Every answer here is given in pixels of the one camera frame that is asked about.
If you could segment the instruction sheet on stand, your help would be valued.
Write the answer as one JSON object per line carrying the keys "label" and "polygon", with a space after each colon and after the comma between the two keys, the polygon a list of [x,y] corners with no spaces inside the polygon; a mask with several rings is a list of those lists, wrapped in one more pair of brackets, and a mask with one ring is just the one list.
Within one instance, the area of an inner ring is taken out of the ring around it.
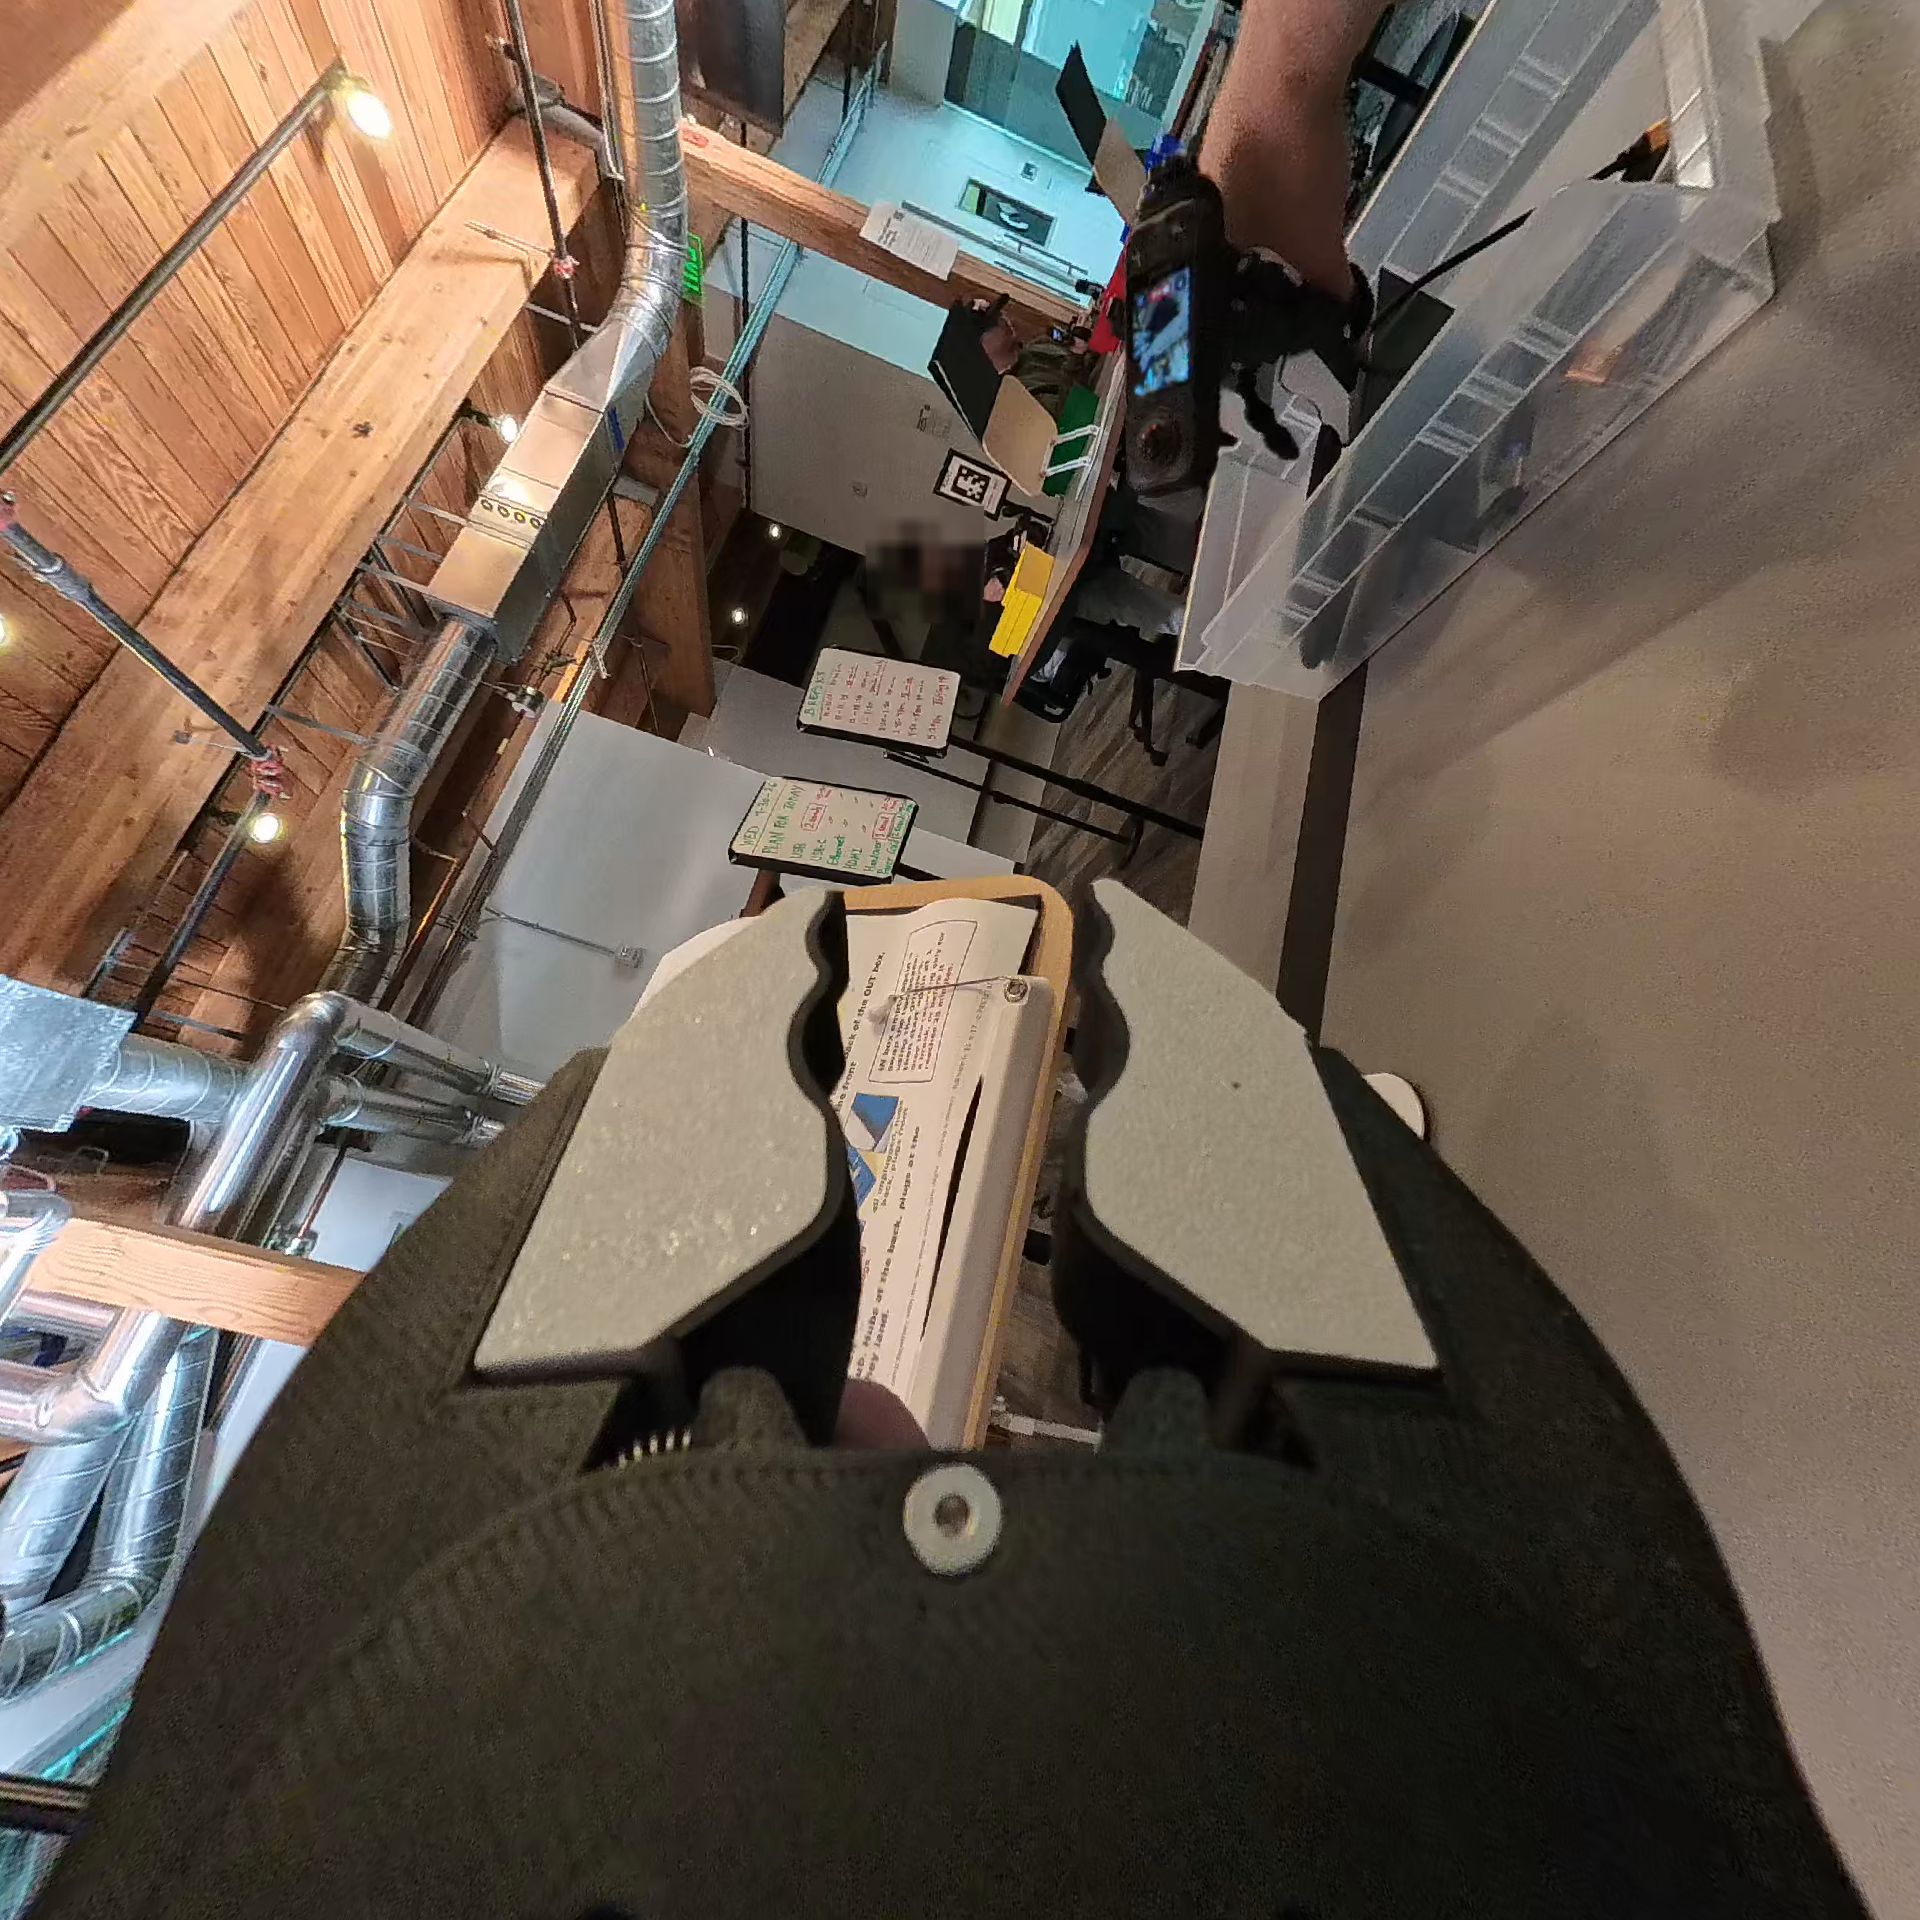
{"label": "instruction sheet on stand", "polygon": [[936,1294],[907,1402],[887,1395],[936,1450],[975,1448],[985,1433],[1004,1327],[1019,1283],[1023,1242],[1038,1192],[1043,1149],[1063,1046],[1069,964],[1073,946],[1063,898],[1036,880],[896,881],[852,892],[850,913],[913,913],[936,898],[1036,898],[1043,919],[988,1041],[985,1080],[963,1138],[963,1167],[947,1201]]}

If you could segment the printed instruction sheet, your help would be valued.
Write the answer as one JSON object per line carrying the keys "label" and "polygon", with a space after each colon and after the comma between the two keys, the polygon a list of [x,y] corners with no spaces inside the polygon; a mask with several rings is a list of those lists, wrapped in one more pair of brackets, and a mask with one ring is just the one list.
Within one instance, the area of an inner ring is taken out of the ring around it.
{"label": "printed instruction sheet", "polygon": [[858,1218],[852,1383],[907,1402],[936,1297],[947,1201],[988,1041],[1038,929],[1036,898],[850,913],[832,1091]]}

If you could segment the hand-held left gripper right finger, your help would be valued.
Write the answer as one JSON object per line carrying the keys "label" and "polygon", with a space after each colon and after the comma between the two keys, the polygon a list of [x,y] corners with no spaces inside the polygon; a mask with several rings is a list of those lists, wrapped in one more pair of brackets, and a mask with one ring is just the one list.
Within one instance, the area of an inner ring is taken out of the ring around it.
{"label": "hand-held left gripper right finger", "polygon": [[1073,964],[1063,1329],[1110,1421],[1145,1371],[1248,1437],[1283,1378],[1435,1386],[1441,1356],[1317,1063],[1270,990],[1118,880]]}

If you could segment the handwritten whiteboard sign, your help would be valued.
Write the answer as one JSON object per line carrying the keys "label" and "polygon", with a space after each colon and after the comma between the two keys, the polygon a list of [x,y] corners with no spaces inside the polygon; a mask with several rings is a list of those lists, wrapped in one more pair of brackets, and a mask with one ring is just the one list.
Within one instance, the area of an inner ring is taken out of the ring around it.
{"label": "handwritten whiteboard sign", "polygon": [[796,728],[907,757],[945,757],[963,679],[919,660],[823,647],[803,687]]}
{"label": "handwritten whiteboard sign", "polygon": [[729,861],[827,886],[883,886],[919,828],[906,795],[764,777],[729,844]]}

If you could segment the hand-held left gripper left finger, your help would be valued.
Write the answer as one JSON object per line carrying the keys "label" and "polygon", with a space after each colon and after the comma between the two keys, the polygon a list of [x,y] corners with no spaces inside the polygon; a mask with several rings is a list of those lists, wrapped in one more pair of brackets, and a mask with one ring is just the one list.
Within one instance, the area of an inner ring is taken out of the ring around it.
{"label": "hand-held left gripper left finger", "polygon": [[845,898],[799,892],[649,994],[606,1046],[476,1348],[488,1386],[723,1371],[837,1432],[857,1337],[857,1192],[832,1111]]}

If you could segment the clear plastic organizer box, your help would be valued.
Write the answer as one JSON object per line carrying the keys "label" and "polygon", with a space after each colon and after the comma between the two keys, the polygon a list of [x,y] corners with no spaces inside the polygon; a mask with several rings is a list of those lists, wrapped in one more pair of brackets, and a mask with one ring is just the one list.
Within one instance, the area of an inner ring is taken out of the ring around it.
{"label": "clear plastic organizer box", "polygon": [[1180,665],[1322,700],[1773,302],[1748,4],[1490,4],[1359,212],[1377,380],[1228,452]]}

